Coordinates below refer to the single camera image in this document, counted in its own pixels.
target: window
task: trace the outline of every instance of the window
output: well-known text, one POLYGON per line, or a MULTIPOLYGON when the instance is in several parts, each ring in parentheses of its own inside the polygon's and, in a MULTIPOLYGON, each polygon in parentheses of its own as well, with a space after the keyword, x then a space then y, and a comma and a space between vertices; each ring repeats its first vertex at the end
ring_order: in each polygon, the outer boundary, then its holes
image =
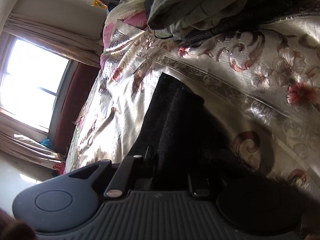
POLYGON ((49 129, 69 59, 14 39, 0 85, 0 106, 21 122, 49 129))

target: black plastic device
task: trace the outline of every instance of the black plastic device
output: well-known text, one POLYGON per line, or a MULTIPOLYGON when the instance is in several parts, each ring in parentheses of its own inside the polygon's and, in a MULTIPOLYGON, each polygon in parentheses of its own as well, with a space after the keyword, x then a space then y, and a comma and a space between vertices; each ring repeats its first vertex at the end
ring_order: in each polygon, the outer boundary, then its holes
POLYGON ((154 175, 152 160, 147 151, 120 165, 102 160, 49 179, 22 191, 13 214, 40 240, 300 239, 292 229, 303 205, 293 189, 260 177, 230 182, 222 175, 228 185, 217 191, 191 172, 186 191, 133 190, 137 179, 154 175))

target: ribbed rubber pad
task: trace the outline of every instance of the ribbed rubber pad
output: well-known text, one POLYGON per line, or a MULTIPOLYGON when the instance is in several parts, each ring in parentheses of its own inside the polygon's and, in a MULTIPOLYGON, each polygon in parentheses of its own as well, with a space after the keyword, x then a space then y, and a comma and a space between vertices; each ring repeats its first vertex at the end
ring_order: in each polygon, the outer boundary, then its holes
POLYGON ((121 200, 105 202, 82 227, 64 233, 38 234, 49 240, 299 240, 293 233, 280 236, 244 234, 221 219, 210 202, 188 192, 132 191, 121 200))

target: bed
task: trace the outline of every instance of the bed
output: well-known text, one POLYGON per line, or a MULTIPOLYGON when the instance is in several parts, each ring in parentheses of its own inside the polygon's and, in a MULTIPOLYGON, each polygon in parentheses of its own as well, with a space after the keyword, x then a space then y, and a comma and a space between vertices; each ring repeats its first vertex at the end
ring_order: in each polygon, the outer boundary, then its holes
POLYGON ((306 2, 314 5, 307 15, 221 33, 196 46, 114 21, 104 33, 101 69, 77 119, 65 172, 123 160, 163 72, 204 98, 239 159, 315 200, 301 230, 319 234, 320 0, 306 2))

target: folded clothing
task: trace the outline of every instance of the folded clothing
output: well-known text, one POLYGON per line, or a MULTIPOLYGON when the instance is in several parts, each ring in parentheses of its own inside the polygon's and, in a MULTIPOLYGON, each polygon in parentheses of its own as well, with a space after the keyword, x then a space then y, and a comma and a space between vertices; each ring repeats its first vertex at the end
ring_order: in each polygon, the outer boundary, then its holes
POLYGON ((208 30, 193 30, 188 35, 180 37, 180 39, 192 44, 209 39, 222 32, 253 28, 258 24, 282 15, 297 4, 298 1, 299 0, 248 0, 241 12, 234 16, 221 19, 217 26, 208 30))
POLYGON ((156 36, 186 36, 194 28, 207 30, 222 18, 239 13, 247 0, 154 0, 148 26, 156 36))

